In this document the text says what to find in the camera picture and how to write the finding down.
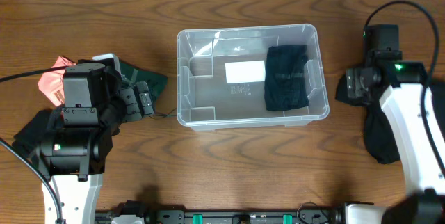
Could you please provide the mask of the dark green shirt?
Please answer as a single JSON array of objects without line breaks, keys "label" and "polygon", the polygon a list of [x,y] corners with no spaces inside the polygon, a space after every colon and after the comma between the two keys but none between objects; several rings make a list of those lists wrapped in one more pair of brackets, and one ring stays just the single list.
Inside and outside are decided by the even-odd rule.
[{"label": "dark green shirt", "polygon": [[167,85],[168,78],[163,74],[159,74],[156,72],[150,72],[148,70],[141,69],[136,67],[135,65],[131,65],[127,62],[120,61],[120,69],[121,69],[121,77],[122,77],[122,87],[126,88],[128,86],[133,85],[138,81],[146,81],[149,86],[152,99],[154,101],[154,114],[149,116],[150,118],[154,118],[158,116],[156,113],[156,100],[160,96],[160,94],[164,91],[165,86]]}]

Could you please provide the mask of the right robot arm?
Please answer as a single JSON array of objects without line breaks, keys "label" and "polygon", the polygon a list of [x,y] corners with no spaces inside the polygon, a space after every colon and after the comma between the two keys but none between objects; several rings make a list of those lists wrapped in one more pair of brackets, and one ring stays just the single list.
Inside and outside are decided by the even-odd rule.
[{"label": "right robot arm", "polygon": [[348,99],[379,106],[400,155],[407,196],[392,207],[347,203],[344,223],[443,223],[444,138],[420,62],[402,59],[396,25],[365,26],[364,62],[346,72]]}]

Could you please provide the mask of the large black shirt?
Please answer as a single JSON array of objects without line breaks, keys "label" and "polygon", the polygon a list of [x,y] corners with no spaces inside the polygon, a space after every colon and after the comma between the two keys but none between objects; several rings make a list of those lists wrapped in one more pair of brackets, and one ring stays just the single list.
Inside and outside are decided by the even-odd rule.
[{"label": "large black shirt", "polygon": [[[437,123],[442,136],[444,136],[444,80],[433,79],[430,89]],[[339,80],[335,99],[351,106],[366,108],[364,145],[367,152],[375,158],[378,163],[388,164],[400,160],[389,121],[378,103],[366,105],[360,99],[350,99],[347,93],[346,75],[343,75]]]}]

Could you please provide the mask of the black taped shirt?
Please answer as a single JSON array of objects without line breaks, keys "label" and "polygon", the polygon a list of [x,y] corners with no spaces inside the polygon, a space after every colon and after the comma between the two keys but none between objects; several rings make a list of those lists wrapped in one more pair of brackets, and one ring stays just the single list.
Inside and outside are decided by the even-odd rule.
[{"label": "black taped shirt", "polygon": [[268,49],[264,81],[268,111],[309,106],[304,75],[307,61],[307,45],[280,45]]}]

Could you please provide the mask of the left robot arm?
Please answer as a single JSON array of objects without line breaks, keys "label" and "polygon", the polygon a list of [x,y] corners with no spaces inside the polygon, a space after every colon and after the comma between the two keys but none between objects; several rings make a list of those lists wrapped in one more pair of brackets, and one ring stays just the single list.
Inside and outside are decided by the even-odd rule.
[{"label": "left robot arm", "polygon": [[93,223],[112,137],[121,124],[153,114],[151,91],[99,62],[67,67],[63,90],[65,103],[53,112],[63,124],[50,121],[35,151],[45,178],[44,221]]}]

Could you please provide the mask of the salmon pink printed shirt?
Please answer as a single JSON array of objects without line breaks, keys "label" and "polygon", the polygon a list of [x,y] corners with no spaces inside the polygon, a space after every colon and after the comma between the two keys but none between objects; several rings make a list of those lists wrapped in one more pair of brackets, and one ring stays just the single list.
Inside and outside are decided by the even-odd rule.
[{"label": "salmon pink printed shirt", "polygon": [[64,56],[59,56],[52,68],[63,67],[63,69],[44,73],[38,82],[39,90],[55,106],[60,106],[65,103],[63,75],[65,73],[65,68],[73,65],[76,65],[76,63]]}]

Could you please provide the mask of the black garment with tape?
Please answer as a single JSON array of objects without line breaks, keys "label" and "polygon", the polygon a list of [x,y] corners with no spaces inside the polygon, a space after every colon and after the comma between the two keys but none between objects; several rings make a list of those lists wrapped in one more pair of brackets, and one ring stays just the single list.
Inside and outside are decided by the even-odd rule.
[{"label": "black garment with tape", "polygon": [[38,111],[34,118],[14,135],[12,146],[23,157],[29,158],[35,150],[47,130],[50,115],[49,109]]}]

